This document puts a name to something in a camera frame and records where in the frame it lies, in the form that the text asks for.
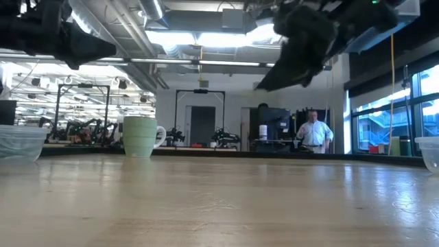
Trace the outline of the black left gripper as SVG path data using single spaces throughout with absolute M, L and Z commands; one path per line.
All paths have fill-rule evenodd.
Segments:
M 81 30 L 67 22 L 71 16 L 68 0 L 38 0 L 34 14 L 38 24 L 34 54 L 50 55 L 78 70 L 80 65 L 114 56 L 114 44 Z

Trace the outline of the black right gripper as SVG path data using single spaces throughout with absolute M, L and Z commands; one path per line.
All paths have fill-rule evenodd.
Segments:
M 324 70 L 324 60 L 337 36 L 335 23 L 326 14 L 300 3 L 280 3 L 273 23 L 274 32 L 287 40 L 281 45 L 280 58 L 256 90 L 308 87 Z

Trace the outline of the clear plastic bin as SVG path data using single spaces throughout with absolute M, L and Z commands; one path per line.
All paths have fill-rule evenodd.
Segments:
M 33 163 L 40 156 L 48 129 L 0 125 L 0 165 Z
M 439 137 L 416 137 L 426 168 L 439 175 Z

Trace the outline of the black equipment cabinet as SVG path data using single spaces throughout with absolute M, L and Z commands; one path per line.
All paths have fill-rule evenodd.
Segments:
M 292 146 L 291 116 L 290 110 L 285 108 L 252 108 L 248 135 L 249 150 L 251 152 L 290 152 Z M 260 126 L 267 127 L 266 139 L 260 137 Z

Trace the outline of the person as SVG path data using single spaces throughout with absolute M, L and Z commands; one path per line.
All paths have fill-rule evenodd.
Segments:
M 308 120 L 299 127 L 296 135 L 302 145 L 315 154 L 325 154 L 333 140 L 333 132 L 323 121 L 318 120 L 316 110 L 308 112 Z

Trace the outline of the grey ceiling box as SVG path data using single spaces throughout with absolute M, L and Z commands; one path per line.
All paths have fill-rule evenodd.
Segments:
M 242 29 L 244 26 L 244 12 L 239 9 L 222 10 L 222 27 L 226 29 Z

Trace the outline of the long ceiling light bar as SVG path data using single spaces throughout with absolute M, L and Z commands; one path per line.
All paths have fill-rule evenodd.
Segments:
M 212 66 L 236 66 L 236 67 L 261 67 L 272 68 L 274 63 L 266 62 L 240 62 L 223 60 L 199 60 L 199 59 L 164 59 L 164 58 L 102 58 L 98 62 L 110 63 L 148 63 L 148 64 L 179 64 L 179 65 L 212 65 Z

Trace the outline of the green ceramic mug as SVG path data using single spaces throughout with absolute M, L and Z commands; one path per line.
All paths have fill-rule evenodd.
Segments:
M 127 157 L 151 157 L 166 137 L 166 129 L 154 118 L 128 116 L 123 119 L 123 147 Z

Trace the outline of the black monitor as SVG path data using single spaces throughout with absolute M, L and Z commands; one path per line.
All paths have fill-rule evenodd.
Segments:
M 14 125 L 16 100 L 0 100 L 0 125 Z

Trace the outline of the dark green bottle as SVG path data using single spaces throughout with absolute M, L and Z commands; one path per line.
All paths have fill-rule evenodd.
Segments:
M 401 156 L 411 156 L 412 155 L 412 144 L 408 136 L 399 137 L 399 147 Z

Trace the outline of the black metal frame stand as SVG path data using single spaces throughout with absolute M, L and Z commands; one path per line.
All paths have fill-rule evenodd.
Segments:
M 224 131 L 224 125 L 225 125 L 225 103 L 226 103 L 226 92 L 225 91 L 210 91 L 207 89 L 193 89 L 193 90 L 188 90 L 188 89 L 177 89 L 176 93 L 175 93 L 175 106 L 174 106 L 174 128 L 177 128 L 177 116 L 178 116 L 178 102 L 186 95 L 184 94 L 181 98 L 178 97 L 178 94 L 180 92 L 185 92 L 185 93 L 194 93 L 194 94 L 216 94 L 216 93 L 221 93 L 223 96 L 223 100 L 222 100 L 222 127 L 219 130 Z M 215 135 L 215 133 L 217 132 L 217 129 L 214 128 L 214 132 L 209 133 L 209 135 L 207 134 L 203 134 L 203 136 L 208 136 L 209 140 L 215 140 L 212 137 Z
M 81 89 L 92 89 L 93 87 L 96 88 L 105 88 L 106 94 L 104 95 L 106 97 L 106 107 L 105 107 L 105 115 L 104 115 L 104 125 L 108 123 L 108 106 L 110 101 L 110 86 L 109 85 L 98 85 L 98 84 L 90 84 L 90 83 L 79 83 L 79 84 L 59 84 L 58 85 L 58 91 L 57 91 L 57 99 L 56 99 L 56 111 L 55 111 L 55 119 L 54 119 L 54 125 L 52 127 L 53 134 L 58 133 L 58 118 L 59 118 L 59 110 L 60 110 L 60 99 L 61 97 L 67 93 L 72 87 L 78 87 Z

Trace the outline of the black table edge rail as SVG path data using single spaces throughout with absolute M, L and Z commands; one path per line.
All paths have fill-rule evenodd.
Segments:
M 43 148 L 40 156 L 66 156 L 79 154 L 125 154 L 123 149 L 116 148 Z M 189 156 L 189 157 L 215 157 L 215 158 L 283 158 L 283 159 L 309 159 L 332 161 L 363 161 L 382 163 L 386 165 L 400 165 L 407 167 L 426 168 L 422 157 L 383 156 L 370 154 L 311 154 L 305 152 L 236 152 L 230 150 L 202 150 L 200 148 L 188 150 L 155 149 L 153 156 Z

